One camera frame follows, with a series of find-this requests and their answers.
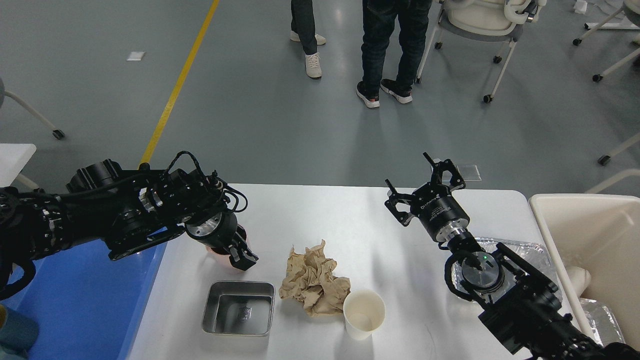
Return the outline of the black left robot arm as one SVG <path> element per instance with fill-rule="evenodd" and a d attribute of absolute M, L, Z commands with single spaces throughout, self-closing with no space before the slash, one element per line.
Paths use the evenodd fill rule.
<path fill-rule="evenodd" d="M 182 234 L 226 255 L 246 271 L 258 262 L 238 224 L 244 194 L 216 171 L 205 174 L 196 157 L 191 172 L 153 170 L 146 162 L 124 170 L 106 159 L 80 168 L 67 193 L 3 187 L 1 198 L 1 298 L 8 299 L 34 279 L 34 261 L 103 240 L 116 261 L 176 239 Z"/>

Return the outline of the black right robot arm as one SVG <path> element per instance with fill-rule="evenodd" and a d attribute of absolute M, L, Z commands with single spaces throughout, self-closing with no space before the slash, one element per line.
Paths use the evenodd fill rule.
<path fill-rule="evenodd" d="M 419 219 L 432 241 L 450 251 L 445 284 L 460 299 L 482 308 L 478 319 L 512 354 L 526 348 L 533 360 L 637 360 L 639 352 L 623 342 L 598 344 L 560 314 L 558 285 L 503 242 L 486 251 L 468 230 L 470 217 L 453 196 L 466 183 L 455 164 L 434 161 L 430 181 L 400 193 L 390 180 L 385 206 L 407 227 Z"/>

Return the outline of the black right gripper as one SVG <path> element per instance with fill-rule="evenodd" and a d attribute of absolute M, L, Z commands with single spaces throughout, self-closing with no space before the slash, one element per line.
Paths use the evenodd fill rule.
<path fill-rule="evenodd" d="M 466 232 L 470 223 L 469 215 L 451 194 L 451 191 L 465 189 L 466 182 L 450 159 L 436 162 L 427 152 L 422 154 L 432 169 L 430 182 L 407 194 L 398 192 L 386 178 L 384 182 L 389 191 L 384 205 L 403 227 L 416 217 L 433 241 L 448 243 L 454 236 Z M 443 183 L 445 174 L 450 175 L 448 184 Z M 399 210 L 398 205 L 406 205 L 408 210 Z"/>

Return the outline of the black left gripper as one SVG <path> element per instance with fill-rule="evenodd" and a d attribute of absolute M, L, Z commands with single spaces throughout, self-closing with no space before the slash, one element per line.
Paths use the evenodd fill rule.
<path fill-rule="evenodd" d="M 246 240 L 235 235 L 238 220 L 233 212 L 225 210 L 202 223 L 186 223 L 185 228 L 189 237 L 197 242 L 210 248 L 223 249 L 229 254 L 231 266 L 239 271 L 247 271 L 258 262 L 258 256 L 249 249 Z"/>

